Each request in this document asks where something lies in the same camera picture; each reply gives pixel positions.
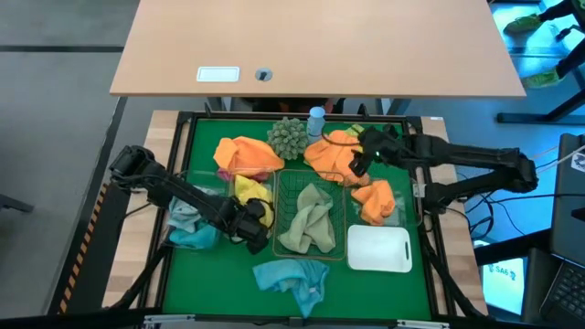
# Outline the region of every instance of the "light blue cloth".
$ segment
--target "light blue cloth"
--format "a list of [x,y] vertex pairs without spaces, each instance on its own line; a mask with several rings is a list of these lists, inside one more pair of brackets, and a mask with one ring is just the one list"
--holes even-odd
[[180,228],[175,228],[169,235],[169,239],[180,246],[193,249],[211,249],[219,240],[219,230],[203,222],[196,223],[198,230],[189,233]]
[[324,281],[329,267],[317,260],[275,260],[254,266],[258,287],[262,291],[292,291],[304,318],[325,296]]
[[[212,189],[196,187],[210,196],[217,194],[217,192]],[[173,197],[169,203],[168,210],[171,212],[171,217],[167,222],[169,226],[181,228],[189,233],[195,232],[195,222],[201,219],[199,210],[176,197]]]
[[[217,194],[208,188],[198,188],[211,196]],[[195,207],[173,197],[168,209],[170,218],[167,224],[175,227],[168,238],[175,244],[193,249],[211,249],[218,242],[219,230],[201,220],[204,218]]]

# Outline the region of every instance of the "orange and black striped tape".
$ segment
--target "orange and black striped tape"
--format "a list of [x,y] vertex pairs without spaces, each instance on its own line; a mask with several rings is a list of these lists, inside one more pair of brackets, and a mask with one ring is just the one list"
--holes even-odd
[[106,195],[107,189],[108,189],[107,184],[103,184],[101,186],[100,194],[98,195],[98,200],[95,203],[93,213],[91,214],[90,223],[88,224],[88,228],[85,230],[85,235],[83,236],[83,241],[81,242],[80,252],[77,254],[77,258],[75,259],[75,263],[73,264],[71,274],[69,275],[69,279],[67,281],[67,287],[65,287],[63,298],[61,299],[61,303],[59,304],[59,308],[57,311],[58,314],[64,314],[67,311],[67,305],[69,300],[71,299],[71,293],[75,288],[75,281],[80,275],[81,265],[83,264],[83,258],[85,257],[85,254],[88,252],[88,246],[90,245],[91,242],[91,235],[93,234],[93,230],[95,229],[95,225],[98,221],[98,217],[101,210],[101,204],[103,203],[103,199]]

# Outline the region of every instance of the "wooden table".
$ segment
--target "wooden table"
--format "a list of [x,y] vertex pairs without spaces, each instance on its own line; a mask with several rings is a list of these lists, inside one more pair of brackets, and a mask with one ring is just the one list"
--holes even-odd
[[[153,113],[144,147],[154,152],[159,163],[167,163],[176,127],[177,114],[177,111],[155,111]],[[422,118],[422,125],[425,133],[447,139],[445,123],[442,118],[424,117]],[[182,150],[184,150],[185,145],[186,138],[183,138],[179,145],[179,159],[176,161],[177,170],[180,170],[180,157],[182,157]],[[431,175],[435,182],[450,183],[456,180],[452,165],[432,168]],[[144,194],[133,195],[128,209],[135,209],[145,202]],[[450,207],[464,211],[463,205],[459,203],[453,203]],[[149,207],[124,221],[107,292],[103,300],[104,306],[117,302],[142,270],[146,260],[148,244],[153,234],[155,212],[154,207]],[[441,215],[440,218],[450,273],[473,305],[482,313],[487,313],[467,221],[461,215],[452,212],[447,212]],[[434,274],[439,310],[440,313],[446,313],[440,279],[436,273]],[[158,276],[155,274],[151,282],[148,305],[154,304],[157,281]]]
[[[239,79],[197,82],[200,67],[238,67]],[[110,92],[526,96],[481,0],[142,0]]]

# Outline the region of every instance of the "beige cloth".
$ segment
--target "beige cloth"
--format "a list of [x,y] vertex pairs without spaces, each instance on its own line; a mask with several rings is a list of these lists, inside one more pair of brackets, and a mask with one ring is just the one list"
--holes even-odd
[[282,233],[278,240],[289,250],[307,253],[311,244],[315,244],[323,253],[335,247],[335,233],[329,209],[333,199],[324,190],[309,184],[297,198],[297,214],[289,230]]

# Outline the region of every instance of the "white cutting board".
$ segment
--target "white cutting board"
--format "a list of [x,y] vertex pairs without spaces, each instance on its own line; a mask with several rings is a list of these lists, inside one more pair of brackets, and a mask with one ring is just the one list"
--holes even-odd
[[347,264],[353,270],[409,272],[409,232],[404,228],[352,225],[347,231]]

